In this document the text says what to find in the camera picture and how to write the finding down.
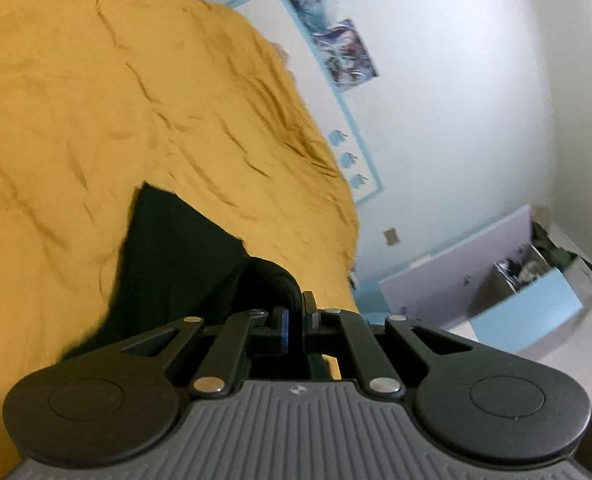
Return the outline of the white blue bed headboard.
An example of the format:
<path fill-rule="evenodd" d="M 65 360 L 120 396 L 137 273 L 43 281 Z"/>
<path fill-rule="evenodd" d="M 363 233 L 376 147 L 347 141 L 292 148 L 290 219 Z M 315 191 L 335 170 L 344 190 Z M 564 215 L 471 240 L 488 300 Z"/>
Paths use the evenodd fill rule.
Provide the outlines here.
<path fill-rule="evenodd" d="M 232 0 L 231 9 L 247 18 L 261 35 L 287 54 L 302 100 L 330 146 L 337 166 L 358 205 L 383 191 L 383 185 L 359 128 L 305 27 L 288 0 Z"/>

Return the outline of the wall light switch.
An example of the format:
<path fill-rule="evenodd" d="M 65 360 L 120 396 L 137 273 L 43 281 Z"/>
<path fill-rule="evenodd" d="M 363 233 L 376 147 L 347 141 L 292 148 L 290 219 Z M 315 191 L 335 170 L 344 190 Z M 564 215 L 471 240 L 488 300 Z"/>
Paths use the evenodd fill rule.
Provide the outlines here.
<path fill-rule="evenodd" d="M 387 246 L 395 246 L 400 243 L 398 233 L 395 228 L 387 229 L 383 232 Z"/>

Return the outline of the mustard yellow quilt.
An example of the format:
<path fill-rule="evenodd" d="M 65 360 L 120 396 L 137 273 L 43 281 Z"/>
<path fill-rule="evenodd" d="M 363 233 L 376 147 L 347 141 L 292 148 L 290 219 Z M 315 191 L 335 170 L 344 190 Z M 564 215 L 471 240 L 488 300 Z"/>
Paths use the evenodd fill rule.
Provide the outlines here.
<path fill-rule="evenodd" d="M 349 186 L 278 50 L 202 0 L 0 0 L 2 403 L 100 326 L 130 208 L 176 194 L 354 310 Z"/>

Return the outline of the black long sleeve shirt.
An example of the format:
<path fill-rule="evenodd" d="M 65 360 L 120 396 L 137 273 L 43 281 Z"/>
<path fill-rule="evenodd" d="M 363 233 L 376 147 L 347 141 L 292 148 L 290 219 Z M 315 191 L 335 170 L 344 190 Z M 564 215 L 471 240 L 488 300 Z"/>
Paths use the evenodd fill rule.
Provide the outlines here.
<path fill-rule="evenodd" d="M 302 291 L 294 276 L 249 255 L 242 240 L 176 194 L 144 184 L 131 205 L 110 310 L 64 357 L 83 356 L 188 316 L 221 325 L 255 309 L 281 315 L 278 326 L 289 346 L 302 322 Z"/>

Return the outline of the blue purple wardrobe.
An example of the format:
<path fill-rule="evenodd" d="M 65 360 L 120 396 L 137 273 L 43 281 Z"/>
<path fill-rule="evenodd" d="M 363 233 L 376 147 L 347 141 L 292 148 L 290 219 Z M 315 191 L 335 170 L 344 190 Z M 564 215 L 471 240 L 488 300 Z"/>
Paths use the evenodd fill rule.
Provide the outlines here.
<path fill-rule="evenodd" d="M 499 350 L 541 360 L 592 309 L 592 270 L 546 261 L 524 206 L 378 283 L 389 311 Z"/>

